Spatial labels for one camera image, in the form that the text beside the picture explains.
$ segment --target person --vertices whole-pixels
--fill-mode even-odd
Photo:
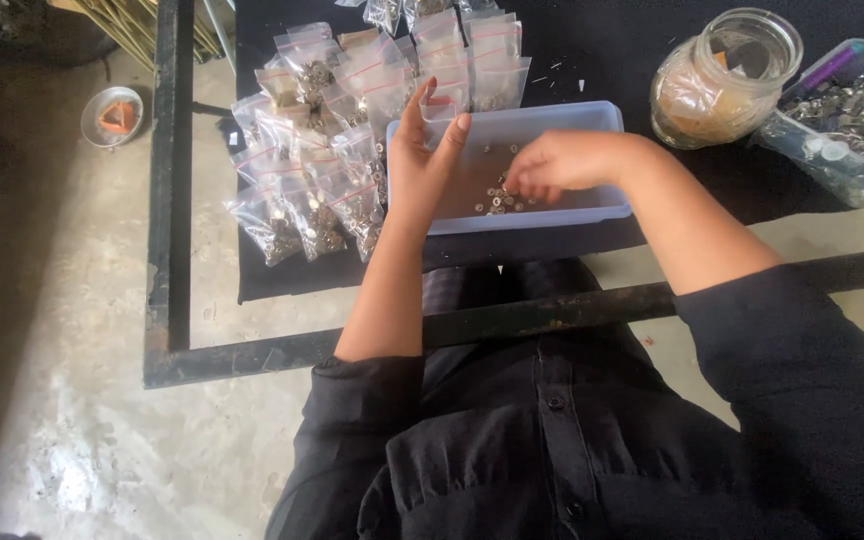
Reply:
[[[434,88],[390,141],[395,200],[334,357],[312,370],[266,538],[864,538],[864,333],[644,137],[546,131],[506,189],[626,193],[740,431],[669,389],[628,325],[424,355],[422,246],[472,121],[426,150]],[[512,272],[526,292],[578,284],[527,266]],[[484,298],[507,269],[444,281]]]

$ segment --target black cloth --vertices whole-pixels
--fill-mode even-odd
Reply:
[[[683,40],[699,34],[716,16],[747,3],[717,0],[497,0],[522,21],[522,55],[532,57],[522,107],[607,100],[622,112],[625,130],[655,138],[649,125],[649,88],[656,69]],[[864,38],[864,2],[761,0],[798,29],[807,68],[848,38]],[[368,28],[363,7],[335,6],[332,0],[236,3],[236,91],[242,98],[259,91],[253,70],[276,53],[273,37],[313,21],[331,24],[336,35]],[[404,36],[404,22],[398,34]],[[579,91],[584,80],[584,91]],[[729,212],[749,225],[801,213],[848,210],[791,161],[744,141],[692,152],[675,152]],[[245,188],[240,180],[239,188]],[[239,302],[357,286],[364,265],[354,250],[314,263],[264,264],[252,241],[239,234]],[[493,230],[430,236],[423,250],[424,271],[448,266],[551,261],[642,245],[634,217],[602,223],[521,230]]]
[[[266,538],[864,538],[864,333],[788,267],[678,297],[736,431],[616,350],[312,372]]]

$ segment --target plastic container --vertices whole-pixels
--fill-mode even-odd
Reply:
[[[397,128],[399,120],[389,125],[389,139]],[[631,215],[632,208],[625,195],[620,189],[610,185],[566,191],[561,201],[556,204],[526,204],[525,211],[520,213],[485,215],[484,211],[474,209],[476,204],[486,201],[485,192],[488,188],[501,188],[501,173],[508,170],[515,156],[511,150],[512,145],[522,148],[550,129],[625,131],[622,112],[608,101],[550,104],[473,113],[459,171],[442,197],[436,210],[437,218],[432,222],[428,234],[454,235],[581,225]],[[390,207],[395,204],[393,197],[390,190]]]
[[[864,156],[848,145],[830,140],[790,118],[781,109],[833,77],[855,80],[864,73],[864,39],[848,39],[806,69],[784,92],[778,109],[759,127],[752,139],[791,159],[826,190],[850,207],[864,208]]]

